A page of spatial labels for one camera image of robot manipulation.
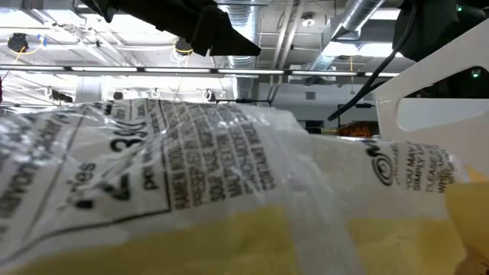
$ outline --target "fluorescent light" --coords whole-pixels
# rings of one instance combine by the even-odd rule
[[[317,71],[292,71],[293,75],[299,76],[357,76],[356,72],[317,72]]]
[[[209,69],[192,68],[146,68],[148,73],[210,73]]]
[[[316,23],[316,21],[314,19],[308,18],[308,19],[305,19],[303,21],[303,26],[305,28],[310,28],[310,27],[314,26],[315,23]]]
[[[322,50],[322,55],[327,57],[339,57],[342,55],[353,57],[358,55],[358,49],[354,44],[350,43],[329,42],[328,46]]]
[[[373,73],[365,73],[365,76],[372,76]],[[399,76],[399,73],[380,73],[379,77],[396,77]]]
[[[368,43],[358,50],[358,55],[363,57],[388,57],[391,53],[391,43]],[[401,53],[396,53],[396,57],[402,56]]]
[[[371,20],[397,20],[399,8],[379,8],[371,17]]]
[[[240,69],[220,69],[219,73],[243,73],[243,74],[274,74],[281,75],[283,70],[240,70]]]
[[[72,67],[74,71],[85,72],[137,72],[137,68],[133,67]]]
[[[64,70],[61,66],[16,66],[16,65],[1,65],[2,70]]]

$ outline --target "exposed ductwork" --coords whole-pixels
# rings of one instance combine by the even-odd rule
[[[347,40],[360,37],[360,30],[385,0],[349,0],[345,12],[328,21],[323,33],[323,51],[309,66],[309,70],[327,70],[335,57],[324,54],[324,49],[332,39],[345,36]]]
[[[223,5],[223,11],[228,12],[233,28],[250,41],[257,43],[259,8],[250,5]],[[228,57],[232,68],[255,68],[257,57]],[[236,99],[256,99],[258,96],[258,81],[254,78],[236,77],[232,81]]]

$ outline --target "clear plastic wrapper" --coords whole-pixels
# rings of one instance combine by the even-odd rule
[[[0,132],[12,274],[370,274],[369,251],[392,251],[365,232],[447,219],[446,187],[468,179],[436,146],[308,135],[245,105],[87,103]]]

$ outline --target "metal pipe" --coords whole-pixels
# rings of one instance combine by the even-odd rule
[[[309,66],[309,70],[327,70],[335,57],[323,54],[324,49],[327,48],[329,41],[337,34],[345,32],[360,31],[365,25],[368,19],[379,9],[385,0],[349,0],[346,4],[345,12],[341,15],[338,25],[332,25],[330,20],[326,25],[326,30],[323,35],[326,35],[323,39],[325,44],[323,45],[322,52],[314,59]]]
[[[212,60],[212,65],[214,65],[214,68],[217,68],[217,63],[215,62],[215,58],[211,57]],[[219,77],[219,84],[221,84],[221,90],[223,93],[226,94],[226,99],[228,99],[228,92],[224,89],[224,85],[222,85],[222,79]]]
[[[97,59],[99,59],[100,61],[102,61],[103,63],[110,63],[109,61],[107,61],[107,59],[105,57],[103,57],[100,53],[97,53],[96,50],[94,50],[94,48],[92,47],[86,47],[85,50],[87,52],[89,52],[90,54],[92,54],[94,57],[96,57]]]
[[[385,0],[350,0],[342,14],[342,26],[348,31],[358,31],[379,9]]]
[[[272,47],[272,46],[263,46],[263,47],[260,47],[262,50],[275,50],[275,47]],[[321,51],[320,49],[318,48],[314,48],[314,47],[294,47],[293,48],[294,50],[308,50],[308,51]]]
[[[292,28],[290,29],[289,35],[287,35],[287,42],[285,43],[285,49],[283,49],[283,54],[282,58],[280,59],[280,64],[279,64],[279,69],[282,69],[283,66],[285,65],[285,61],[287,60],[287,57],[289,56],[289,51],[290,51],[290,45],[292,45],[294,35],[297,30],[297,26],[299,25],[300,18],[303,14],[304,10],[304,5],[306,4],[307,0],[300,0],[299,6],[297,7],[296,10],[296,18],[293,20],[292,23]]]
[[[280,89],[281,86],[282,86],[282,76],[279,77],[278,83],[275,85],[274,94],[272,95],[270,102],[273,103],[275,101],[275,96],[277,96],[278,89]]]
[[[37,104],[10,104],[10,103],[2,103],[0,108],[51,108],[56,107],[55,105],[37,105]]]
[[[260,19],[258,19],[260,21],[260,26],[258,27],[258,30],[261,31],[261,29],[263,28],[263,20],[261,20],[261,16],[260,16]],[[258,36],[258,47],[261,48],[261,32],[258,32],[259,36]],[[260,56],[257,57],[257,63],[256,63],[256,66],[259,66],[260,64]]]
[[[51,30],[53,31],[61,31],[63,33],[68,33],[70,35],[72,35],[69,31],[65,30],[64,28],[62,27],[59,27],[59,25],[57,25],[57,22],[51,17],[49,16],[48,14],[46,14],[43,10],[36,10],[36,9],[30,9],[30,8],[25,8],[23,9],[24,13],[28,16],[30,16],[31,18],[33,18],[34,20],[38,21],[39,23],[41,24],[44,24],[44,23],[48,23],[50,26],[58,26],[58,27],[50,27]],[[61,44],[59,41],[53,39],[53,38],[50,38],[52,41],[54,42],[57,42],[58,44]],[[85,46],[85,44],[81,41],[81,39],[79,39],[79,41],[77,42],[78,45],[83,45]],[[104,61],[104,62],[107,62],[107,60],[102,57],[100,54],[98,54],[95,50],[93,50],[92,48],[89,48],[87,47],[86,50],[92,54],[94,57],[97,57],[98,59]],[[85,57],[83,57],[82,55],[78,54],[76,51],[73,50],[73,52],[82,57],[83,59],[85,59]]]
[[[0,41],[0,46],[5,46],[7,45],[6,40],[1,40]],[[101,47],[109,47],[109,43],[103,43],[100,45]],[[158,51],[158,50],[168,50],[168,49],[173,49],[173,44],[158,44],[158,45],[126,45],[126,46],[119,46],[118,44],[110,44],[111,47],[114,47],[117,50],[127,50],[127,51]],[[59,45],[53,45],[53,44],[48,44],[47,46],[43,46],[42,50],[84,50],[86,47],[97,47],[96,44],[88,44],[85,43],[84,45],[80,44],[59,44]]]
[[[7,51],[7,50],[0,50],[0,53],[3,53],[4,55],[12,58],[13,60],[17,59],[17,57],[11,53],[10,51]],[[17,62],[19,62],[20,64],[24,64],[24,65],[30,65],[31,63],[29,63],[28,61],[26,60],[23,60],[22,59],[22,56],[20,56],[18,59],[17,59]]]
[[[38,66],[38,65],[11,65],[0,64],[0,70],[46,73],[50,75],[77,75],[77,76],[355,76],[369,77],[372,73],[350,71],[309,71],[309,70],[264,70],[242,68],[176,68],[176,67],[113,67],[113,66]],[[381,73],[379,77],[392,78],[399,73]]]
[[[259,32],[261,35],[280,35],[279,33],[269,32],[269,31],[261,31]],[[321,33],[298,33],[296,35],[304,35],[304,36],[320,36]]]
[[[259,7],[241,5],[220,6],[227,11],[233,28],[254,43],[257,42],[258,13]],[[250,69],[257,64],[256,57],[229,57],[231,68]],[[258,83],[256,79],[233,78],[233,91],[235,99],[255,99],[257,96]]]
[[[21,32],[24,34],[38,35],[39,33],[53,32],[48,27],[0,27],[0,34],[12,34],[16,32]]]
[[[7,87],[7,91],[13,92],[13,93],[16,93],[16,94],[19,94],[19,95],[22,95],[22,96],[27,96],[28,98],[31,98],[31,99],[34,99],[34,100],[38,100],[38,101],[42,101],[42,102],[46,102],[46,103],[50,103],[50,104],[55,105],[54,103],[52,103],[52,102],[50,102],[48,100],[42,99],[40,97],[34,96],[34,95],[30,94],[29,92],[18,91],[18,90],[15,90],[13,88],[8,88],[8,87]]]
[[[97,24],[97,29],[101,28],[106,34],[108,34],[111,39],[113,39],[116,44],[120,47],[123,47],[124,44],[108,29],[105,27],[105,24],[103,23],[98,23]],[[103,42],[103,44],[105,44],[113,53],[116,53],[118,54],[119,56],[121,56],[124,61],[129,65],[129,66],[136,66],[131,60],[129,60],[124,54],[120,53],[117,49],[115,49],[114,46],[112,46],[104,37],[103,35],[97,31],[95,28],[93,27],[88,27],[88,30],[92,29],[92,32],[95,33],[95,35],[100,39],[101,42]],[[136,61],[138,61],[139,63],[142,63],[138,60],[138,58],[133,54],[133,53],[129,53],[129,55],[134,58]]]
[[[285,33],[287,32],[287,28],[289,27],[290,15],[292,14],[292,6],[294,0],[287,0],[287,5],[285,6],[285,11],[283,12],[283,23],[280,28],[280,33],[278,35],[277,45],[275,46],[274,58],[272,59],[271,69],[275,69],[275,66],[278,62],[278,57],[280,55],[280,50],[282,48],[283,39],[285,38]]]
[[[272,92],[274,91],[275,88],[275,83],[270,85],[270,89],[268,90],[268,95],[267,95],[267,100],[270,101],[270,96],[272,95]]]

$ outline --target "logo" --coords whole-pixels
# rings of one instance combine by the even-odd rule
[[[124,174],[120,178],[119,186],[113,186],[105,181],[97,183],[95,188],[100,189],[112,199],[119,202],[127,202],[131,199],[131,190],[129,189],[129,174]],[[80,190],[72,194],[68,201],[78,209],[90,210],[95,207],[91,199],[85,199],[83,191]]]
[[[375,175],[385,186],[391,186],[393,182],[392,161],[390,158],[379,151],[377,142],[365,140],[362,141],[368,146],[367,154],[372,157],[372,168]]]

